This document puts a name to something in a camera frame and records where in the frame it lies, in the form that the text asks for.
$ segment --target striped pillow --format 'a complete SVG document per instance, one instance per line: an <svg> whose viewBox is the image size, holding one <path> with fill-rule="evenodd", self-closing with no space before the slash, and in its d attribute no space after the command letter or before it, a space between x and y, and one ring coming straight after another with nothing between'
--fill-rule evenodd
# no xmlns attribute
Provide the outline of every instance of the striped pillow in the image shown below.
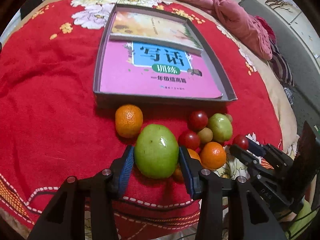
<svg viewBox="0 0 320 240"><path fill-rule="evenodd" d="M287 61L281 55L276 44L270 39L272 59L269 60L270 67L280 83L294 86L294 80Z"/></svg>

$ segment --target orange fruit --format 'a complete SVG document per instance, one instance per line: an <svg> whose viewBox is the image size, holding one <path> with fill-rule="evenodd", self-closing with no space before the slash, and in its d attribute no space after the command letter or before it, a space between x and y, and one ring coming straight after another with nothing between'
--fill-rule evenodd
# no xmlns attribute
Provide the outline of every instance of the orange fruit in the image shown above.
<svg viewBox="0 0 320 240"><path fill-rule="evenodd" d="M201 163L199 155L194 150L188 149L188 152L189 152L189 155L190 155L191 158L197 159ZM175 171L172 174L172 176L173 176L173 178L174 178L174 180L176 182L179 182L179 183L183 183L184 182L183 181L182 171L181 171L181 168L180 168L179 164L177 165L177 168L175 169Z"/></svg>
<svg viewBox="0 0 320 240"><path fill-rule="evenodd" d="M200 159L205 169L216 170L226 163L227 154L221 144L209 142L200 152Z"/></svg>
<svg viewBox="0 0 320 240"><path fill-rule="evenodd" d="M143 123L142 111L134 105L124 105L116 111L116 131L124 138L136 137Z"/></svg>

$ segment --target box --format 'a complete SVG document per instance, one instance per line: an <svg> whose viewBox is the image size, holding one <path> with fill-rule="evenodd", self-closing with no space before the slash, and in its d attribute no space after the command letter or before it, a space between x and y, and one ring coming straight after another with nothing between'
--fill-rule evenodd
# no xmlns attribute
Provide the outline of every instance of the box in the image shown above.
<svg viewBox="0 0 320 240"><path fill-rule="evenodd" d="M113 7L101 38L93 92L101 108L212 107L237 99L220 61L189 19L121 4Z"/></svg>

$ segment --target cherry tomato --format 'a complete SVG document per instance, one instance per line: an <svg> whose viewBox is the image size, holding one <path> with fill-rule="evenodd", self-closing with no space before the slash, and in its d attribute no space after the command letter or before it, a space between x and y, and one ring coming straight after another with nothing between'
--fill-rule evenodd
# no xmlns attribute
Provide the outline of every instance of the cherry tomato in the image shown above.
<svg viewBox="0 0 320 240"><path fill-rule="evenodd" d="M195 151L200 146L200 137L195 132L187 130L179 136L178 143Z"/></svg>
<svg viewBox="0 0 320 240"><path fill-rule="evenodd" d="M233 144L238 145L240 148L247 150L249 148L249 141L246 136L238 134L233 139Z"/></svg>
<svg viewBox="0 0 320 240"><path fill-rule="evenodd" d="M190 128L194 131L202 130L207 123L208 116L204 111L193 111L189 117Z"/></svg>

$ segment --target silver bolt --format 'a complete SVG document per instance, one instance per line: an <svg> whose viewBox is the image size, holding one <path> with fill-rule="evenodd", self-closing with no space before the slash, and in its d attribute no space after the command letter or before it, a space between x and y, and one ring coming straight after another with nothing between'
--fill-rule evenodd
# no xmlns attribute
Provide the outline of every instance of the silver bolt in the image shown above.
<svg viewBox="0 0 320 240"><path fill-rule="evenodd" d="M67 178L67 182L68 182L68 183L74 183L75 181L76 181L76 178L73 177L73 176Z"/></svg>
<svg viewBox="0 0 320 240"><path fill-rule="evenodd" d="M201 170L201 173L202 173L203 175L209 175L209 174L211 173L211 171L208 170L208 169L202 169L202 170Z"/></svg>
<svg viewBox="0 0 320 240"><path fill-rule="evenodd" d="M243 177L243 176L239 176L239 177L237 178L237 180L238 180L240 183L245 183L245 182L247 181L247 179L246 179L245 177Z"/></svg>
<svg viewBox="0 0 320 240"><path fill-rule="evenodd" d="M102 171L102 174L105 175L105 176L108 176L108 175L111 174L111 170L110 170L110 169L104 169L104 170Z"/></svg>

